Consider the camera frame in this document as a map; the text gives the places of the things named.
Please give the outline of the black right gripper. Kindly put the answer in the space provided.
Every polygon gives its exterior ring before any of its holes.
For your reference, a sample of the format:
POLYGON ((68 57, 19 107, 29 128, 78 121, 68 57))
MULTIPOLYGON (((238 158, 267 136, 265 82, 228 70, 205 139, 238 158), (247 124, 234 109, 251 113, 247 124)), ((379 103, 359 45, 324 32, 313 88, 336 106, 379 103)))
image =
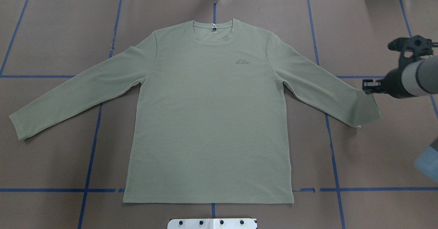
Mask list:
POLYGON ((388 94, 396 99, 407 98, 407 91, 401 83, 401 74, 399 69, 393 69, 380 80, 363 80, 363 91, 366 94, 383 93, 388 94))

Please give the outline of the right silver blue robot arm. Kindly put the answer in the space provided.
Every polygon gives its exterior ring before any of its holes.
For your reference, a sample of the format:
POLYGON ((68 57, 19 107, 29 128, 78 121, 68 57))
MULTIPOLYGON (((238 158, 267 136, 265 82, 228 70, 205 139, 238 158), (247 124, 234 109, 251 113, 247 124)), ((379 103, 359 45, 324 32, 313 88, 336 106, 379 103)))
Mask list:
MULTIPOLYGON (((388 94, 396 99, 422 97, 437 94, 437 57, 421 59, 406 66, 399 65, 379 80, 364 79, 362 90, 367 94, 388 94)), ((438 152, 435 139, 414 161, 414 166, 422 174, 437 182, 438 152)))

